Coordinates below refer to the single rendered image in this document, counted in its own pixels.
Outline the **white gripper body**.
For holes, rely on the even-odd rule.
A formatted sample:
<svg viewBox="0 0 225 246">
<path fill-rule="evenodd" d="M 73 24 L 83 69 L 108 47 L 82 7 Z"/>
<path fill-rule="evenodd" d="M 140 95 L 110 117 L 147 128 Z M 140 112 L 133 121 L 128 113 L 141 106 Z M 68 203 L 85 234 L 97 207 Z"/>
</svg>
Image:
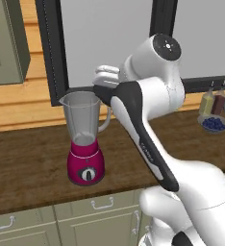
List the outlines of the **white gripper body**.
<svg viewBox="0 0 225 246">
<path fill-rule="evenodd" d="M 95 86 L 105 86 L 115 88 L 119 84 L 119 69 L 114 66 L 100 65 L 95 69 L 93 84 Z"/>
</svg>

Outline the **red blender with clear jug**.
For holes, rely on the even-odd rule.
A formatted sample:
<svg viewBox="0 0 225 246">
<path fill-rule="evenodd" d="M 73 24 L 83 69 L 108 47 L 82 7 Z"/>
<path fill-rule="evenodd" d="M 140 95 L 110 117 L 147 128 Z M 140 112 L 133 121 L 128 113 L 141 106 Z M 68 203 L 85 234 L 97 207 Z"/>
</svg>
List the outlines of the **red blender with clear jug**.
<svg viewBox="0 0 225 246">
<path fill-rule="evenodd" d="M 60 99 L 71 137 L 67 176 L 75 185 L 94 185 L 105 176 L 105 161 L 97 134 L 110 124 L 111 109 L 99 125 L 100 99 L 90 91 L 70 92 Z"/>
</svg>

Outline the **black framed window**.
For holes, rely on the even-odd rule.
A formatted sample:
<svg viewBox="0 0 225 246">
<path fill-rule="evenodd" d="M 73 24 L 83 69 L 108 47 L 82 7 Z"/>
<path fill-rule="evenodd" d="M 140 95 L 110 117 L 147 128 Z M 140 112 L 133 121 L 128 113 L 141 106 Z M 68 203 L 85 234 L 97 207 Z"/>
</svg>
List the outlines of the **black framed window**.
<svg viewBox="0 0 225 246">
<path fill-rule="evenodd" d="M 151 4 L 149 35 L 156 32 L 172 35 L 178 0 L 151 0 Z M 60 105 L 59 100 L 66 93 L 78 90 L 92 91 L 92 86 L 68 84 L 61 0 L 36 0 L 36 9 L 51 106 L 56 107 Z M 212 82 L 214 88 L 219 89 L 225 82 L 225 75 L 188 78 L 182 82 L 186 93 L 205 92 Z"/>
</svg>

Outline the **yellow oil bottle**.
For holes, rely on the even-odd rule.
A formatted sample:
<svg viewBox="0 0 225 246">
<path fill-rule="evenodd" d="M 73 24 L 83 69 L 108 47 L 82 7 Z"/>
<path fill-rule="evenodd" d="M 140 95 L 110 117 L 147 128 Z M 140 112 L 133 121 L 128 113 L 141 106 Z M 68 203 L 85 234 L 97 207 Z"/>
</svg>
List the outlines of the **yellow oil bottle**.
<svg viewBox="0 0 225 246">
<path fill-rule="evenodd" d="M 206 92 L 201 100 L 199 113 L 201 115 L 209 115 L 211 113 L 213 107 L 213 89 L 210 88 L 208 92 Z"/>
</svg>

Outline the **grey bowl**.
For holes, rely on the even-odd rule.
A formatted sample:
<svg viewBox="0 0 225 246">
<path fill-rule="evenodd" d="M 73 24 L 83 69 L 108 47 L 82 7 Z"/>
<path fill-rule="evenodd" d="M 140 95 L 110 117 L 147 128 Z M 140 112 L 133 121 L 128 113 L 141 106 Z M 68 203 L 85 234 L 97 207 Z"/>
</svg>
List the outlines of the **grey bowl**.
<svg viewBox="0 0 225 246">
<path fill-rule="evenodd" d="M 223 131 L 213 131 L 213 130 L 210 130 L 210 129 L 205 128 L 205 127 L 202 125 L 202 123 L 203 123 L 203 121 L 204 121 L 206 118 L 210 118 L 210 117 L 219 118 L 219 119 L 222 121 L 222 123 L 225 125 L 225 118 L 224 118 L 224 117 L 222 117 L 222 116 L 220 116 L 220 115 L 213 115 L 213 114 L 208 115 L 208 116 L 199 115 L 198 118 L 197 118 L 197 122 L 201 125 L 201 127 L 202 127 L 204 130 L 206 130 L 206 131 L 209 132 L 209 133 L 212 133 L 212 134 L 219 134 L 219 133 L 225 132 L 225 130 L 223 130 Z"/>
</svg>

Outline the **brown sauce bottle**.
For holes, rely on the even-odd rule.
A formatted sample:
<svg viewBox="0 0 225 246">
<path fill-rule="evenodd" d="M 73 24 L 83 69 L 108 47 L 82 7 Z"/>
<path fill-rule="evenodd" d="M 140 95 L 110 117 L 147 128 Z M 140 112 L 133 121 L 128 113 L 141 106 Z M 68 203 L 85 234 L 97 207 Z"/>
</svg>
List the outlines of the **brown sauce bottle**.
<svg viewBox="0 0 225 246">
<path fill-rule="evenodd" d="M 225 88 L 222 87 L 215 95 L 214 102 L 212 105 L 212 114 L 220 115 L 225 103 Z"/>
</svg>

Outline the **blueberries pile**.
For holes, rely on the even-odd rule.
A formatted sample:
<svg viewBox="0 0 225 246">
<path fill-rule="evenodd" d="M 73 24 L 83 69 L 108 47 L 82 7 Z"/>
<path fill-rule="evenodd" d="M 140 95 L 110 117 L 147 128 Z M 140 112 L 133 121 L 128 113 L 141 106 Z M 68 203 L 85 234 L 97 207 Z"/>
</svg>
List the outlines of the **blueberries pile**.
<svg viewBox="0 0 225 246">
<path fill-rule="evenodd" d="M 222 123 L 222 121 L 219 118 L 214 118 L 214 117 L 210 117 L 210 118 L 206 118 L 202 125 L 210 130 L 213 131 L 223 131 L 225 130 L 225 125 Z"/>
</svg>

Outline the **green drawer front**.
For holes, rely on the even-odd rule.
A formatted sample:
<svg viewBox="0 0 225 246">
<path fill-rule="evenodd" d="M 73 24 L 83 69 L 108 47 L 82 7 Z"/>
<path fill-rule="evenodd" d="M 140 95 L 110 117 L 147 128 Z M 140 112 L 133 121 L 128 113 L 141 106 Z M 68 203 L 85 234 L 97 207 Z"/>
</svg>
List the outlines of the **green drawer front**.
<svg viewBox="0 0 225 246">
<path fill-rule="evenodd" d="M 27 227 L 39 226 L 42 224 L 47 224 L 55 221 L 55 215 L 52 206 L 1 214 L 0 224 L 1 225 L 5 223 L 8 224 L 9 217 L 11 215 L 15 217 L 15 222 L 13 226 L 9 229 L 2 230 L 2 231 L 10 231 L 10 230 L 23 229 Z"/>
<path fill-rule="evenodd" d="M 56 217 L 58 220 L 70 219 L 85 215 L 91 215 L 99 212 L 106 212 L 116 209 L 124 209 L 138 204 L 139 194 L 141 189 L 119 192 L 105 196 L 93 197 L 84 200 L 67 202 L 54 206 Z M 107 202 L 110 197 L 114 198 L 114 205 L 109 209 L 95 210 L 90 202 L 95 200 L 98 204 Z"/>
</svg>

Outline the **green wall cupboard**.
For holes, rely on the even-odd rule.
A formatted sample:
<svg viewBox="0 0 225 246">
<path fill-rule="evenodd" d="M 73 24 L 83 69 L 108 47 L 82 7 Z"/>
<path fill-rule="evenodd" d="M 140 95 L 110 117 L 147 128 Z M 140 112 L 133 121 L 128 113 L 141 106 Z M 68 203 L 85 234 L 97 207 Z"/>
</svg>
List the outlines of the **green wall cupboard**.
<svg viewBox="0 0 225 246">
<path fill-rule="evenodd" d="M 19 0 L 0 0 L 0 86 L 22 84 L 31 58 Z"/>
</svg>

